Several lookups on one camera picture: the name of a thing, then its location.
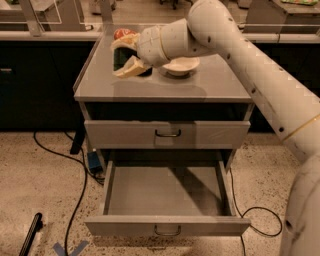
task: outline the food item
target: food item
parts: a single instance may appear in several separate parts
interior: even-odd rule
[[[130,35],[130,34],[134,35],[134,34],[137,34],[137,32],[127,28],[119,28],[116,31],[114,31],[113,38],[114,40],[117,40],[123,36]]]

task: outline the open drawer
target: open drawer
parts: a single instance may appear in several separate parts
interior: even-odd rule
[[[239,236],[218,150],[114,150],[100,215],[86,220],[97,236]]]

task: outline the bowl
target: bowl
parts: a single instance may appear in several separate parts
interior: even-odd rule
[[[195,58],[177,58],[173,59],[170,63],[163,65],[162,67],[173,76],[185,76],[189,74],[192,70],[198,67],[200,64],[200,59]]]

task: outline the black cable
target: black cable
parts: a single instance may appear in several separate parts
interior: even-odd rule
[[[232,189],[233,201],[234,201],[234,205],[235,205],[236,210],[237,210],[237,212],[239,213],[240,217],[241,217],[241,218],[244,218],[244,216],[245,216],[248,212],[250,212],[250,211],[252,211],[252,210],[257,210],[257,209],[259,209],[259,210],[268,211],[268,212],[272,213],[272,214],[277,218],[277,220],[278,220],[278,222],[279,222],[279,224],[280,224],[280,230],[279,230],[277,233],[275,233],[275,234],[267,234],[267,233],[262,232],[261,230],[257,229],[255,226],[253,226],[253,225],[251,225],[251,224],[250,224],[250,228],[252,228],[252,229],[253,229],[255,232],[257,232],[258,234],[263,235],[263,236],[266,236],[266,237],[268,237],[268,238],[276,237],[276,236],[278,236],[279,234],[281,234],[281,232],[282,232],[282,221],[281,221],[280,217],[279,217],[274,211],[272,211],[272,210],[270,210],[270,209],[268,209],[268,208],[265,208],[265,207],[254,206],[254,207],[251,207],[251,208],[249,208],[248,210],[246,210],[243,214],[240,212],[239,207],[238,207],[238,205],[237,205],[235,193],[234,193],[234,182],[233,182],[233,174],[232,174],[232,169],[231,169],[231,168],[230,168],[230,175],[231,175],[231,189]],[[240,236],[240,238],[241,238],[241,243],[242,243],[242,247],[243,247],[243,255],[246,256],[246,248],[245,248],[244,240],[243,240],[243,237],[242,237],[242,236]]]
[[[39,147],[41,147],[41,148],[44,149],[45,151],[48,151],[48,152],[50,152],[50,153],[52,153],[52,154],[55,154],[55,155],[58,155],[58,156],[65,157],[65,158],[67,158],[67,159],[76,161],[77,163],[80,163],[80,164],[82,165],[83,169],[84,169],[85,175],[84,175],[84,182],[83,182],[82,191],[81,191],[80,197],[79,197],[79,199],[78,199],[77,205],[75,206],[75,208],[74,208],[74,210],[73,210],[73,213],[72,213],[72,215],[71,215],[71,218],[70,218],[70,220],[69,220],[69,223],[68,223],[68,226],[67,226],[67,230],[66,230],[66,234],[65,234],[65,239],[64,239],[65,256],[68,256],[68,237],[69,237],[70,228],[71,228],[71,226],[72,226],[72,222],[73,222],[73,220],[74,220],[74,217],[75,217],[75,215],[76,215],[76,213],[77,213],[77,211],[78,211],[78,209],[79,209],[79,206],[80,206],[80,204],[81,204],[81,201],[82,201],[82,199],[83,199],[83,196],[84,196],[84,193],[85,193],[85,190],[86,190],[86,187],[87,187],[88,174],[89,174],[90,172],[89,172],[88,168],[87,168],[86,165],[85,165],[84,152],[83,152],[83,149],[82,149],[82,148],[81,148],[81,153],[82,153],[82,160],[83,160],[83,161],[80,161],[80,160],[78,160],[78,159],[76,159],[76,158],[74,158],[74,157],[71,157],[71,156],[68,156],[68,155],[64,155],[64,154],[62,154],[62,153],[59,153],[59,152],[56,152],[56,151],[53,151],[53,150],[51,150],[51,149],[48,149],[48,148],[44,147],[44,146],[43,146],[42,144],[40,144],[40,142],[38,141],[36,134],[37,134],[37,131],[35,131],[35,132],[33,133],[33,138],[34,138],[34,141],[36,142],[36,144],[37,144]]]

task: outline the speckled floor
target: speckled floor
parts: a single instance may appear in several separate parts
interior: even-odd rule
[[[45,132],[37,137],[44,146],[69,153],[71,141],[64,133]],[[83,185],[82,166],[39,148],[31,132],[0,132],[0,152],[0,255],[19,254],[37,212],[43,214],[44,227],[37,233],[30,255],[59,255],[53,246],[64,244],[67,224]],[[275,135],[248,134],[232,164],[240,211],[263,206],[283,219],[298,166]],[[243,255],[238,237],[93,237],[84,220],[97,213],[102,190],[91,178],[88,180],[70,230],[69,253],[81,241],[87,241],[89,244],[79,255]],[[266,232],[274,233],[279,228],[275,218],[265,212],[258,210],[248,217]],[[278,255],[281,237],[266,238],[252,229],[243,237],[248,256]]]

